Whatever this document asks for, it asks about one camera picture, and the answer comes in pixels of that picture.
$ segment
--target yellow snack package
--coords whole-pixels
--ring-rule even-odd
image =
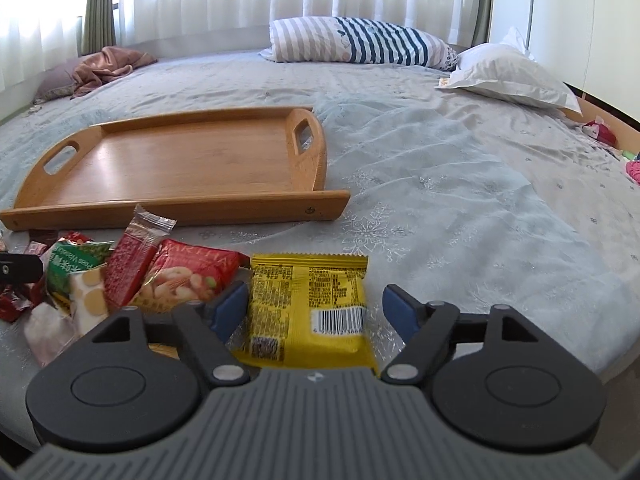
[[[248,335],[235,356],[252,366],[377,372],[364,333],[366,256],[254,254]]]

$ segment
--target metal screw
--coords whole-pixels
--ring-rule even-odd
[[[213,369],[213,376],[219,381],[235,381],[244,375],[238,365],[220,365]]]
[[[418,368],[413,365],[391,365],[386,374],[396,381],[408,381],[418,376]]]

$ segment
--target pink blanket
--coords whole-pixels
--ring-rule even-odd
[[[102,85],[129,75],[135,69],[158,61],[146,52],[130,48],[106,46],[76,66],[73,78],[76,88],[72,99],[88,94]]]

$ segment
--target green snack package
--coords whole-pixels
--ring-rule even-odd
[[[47,292],[56,304],[69,310],[69,274],[89,270],[103,264],[109,257],[113,242],[85,242],[77,244],[60,240],[51,248],[47,267]]]

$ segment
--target wooden bed frame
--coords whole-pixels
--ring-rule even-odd
[[[563,110],[567,117],[573,121],[581,123],[593,121],[598,116],[602,117],[618,140],[616,148],[619,150],[628,150],[631,153],[640,153],[640,132],[619,118],[614,117],[609,112],[604,111],[602,108],[582,99],[581,97],[578,97],[578,102],[582,109],[582,115],[571,110]]]

